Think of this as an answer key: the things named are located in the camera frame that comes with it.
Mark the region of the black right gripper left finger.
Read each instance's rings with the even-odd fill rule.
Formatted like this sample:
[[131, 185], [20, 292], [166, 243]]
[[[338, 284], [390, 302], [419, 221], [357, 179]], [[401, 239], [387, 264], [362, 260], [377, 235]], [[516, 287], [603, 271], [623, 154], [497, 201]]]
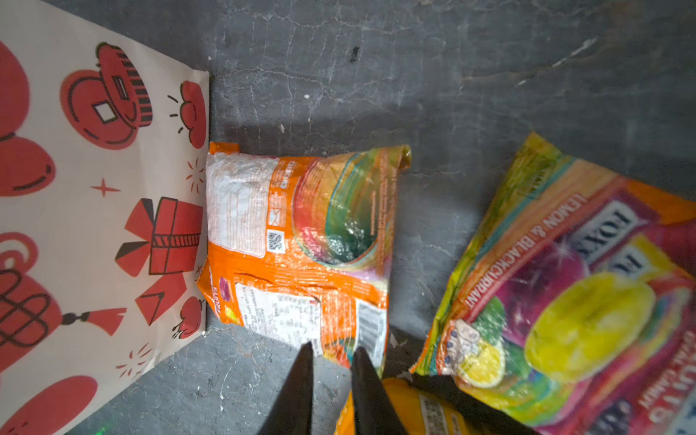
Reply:
[[300, 347], [260, 434], [308, 435], [312, 430], [314, 396], [314, 349], [311, 342]]

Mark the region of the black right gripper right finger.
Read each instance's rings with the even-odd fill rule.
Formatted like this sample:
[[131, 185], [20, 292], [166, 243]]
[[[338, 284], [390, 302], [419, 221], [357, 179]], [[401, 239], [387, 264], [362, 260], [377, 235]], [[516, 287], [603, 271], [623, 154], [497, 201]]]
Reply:
[[366, 350], [353, 353], [352, 395], [356, 434], [402, 434], [403, 426]]

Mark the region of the orange yellow snack bag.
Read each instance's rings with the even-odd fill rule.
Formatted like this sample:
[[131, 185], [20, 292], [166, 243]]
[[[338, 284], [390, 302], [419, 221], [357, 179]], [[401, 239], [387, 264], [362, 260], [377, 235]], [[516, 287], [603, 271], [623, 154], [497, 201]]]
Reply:
[[[465, 420], [461, 413], [444, 400], [418, 390], [402, 379], [389, 378], [381, 382], [407, 434], [490, 433], [490, 430]], [[352, 393], [338, 418], [335, 433], [356, 434]]]

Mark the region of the colourful orange candy bag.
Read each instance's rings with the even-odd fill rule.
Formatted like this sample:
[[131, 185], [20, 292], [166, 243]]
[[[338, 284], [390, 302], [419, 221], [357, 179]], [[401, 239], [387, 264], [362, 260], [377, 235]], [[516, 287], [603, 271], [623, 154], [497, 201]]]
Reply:
[[529, 135], [413, 370], [543, 434], [694, 433], [694, 203]]

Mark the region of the strawberry print paper bag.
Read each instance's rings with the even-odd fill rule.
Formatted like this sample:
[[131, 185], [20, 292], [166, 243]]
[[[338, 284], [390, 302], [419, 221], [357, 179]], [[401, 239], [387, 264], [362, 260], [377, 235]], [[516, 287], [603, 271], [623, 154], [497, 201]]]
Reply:
[[62, 434], [198, 337], [210, 76], [1, 5], [1, 431]]

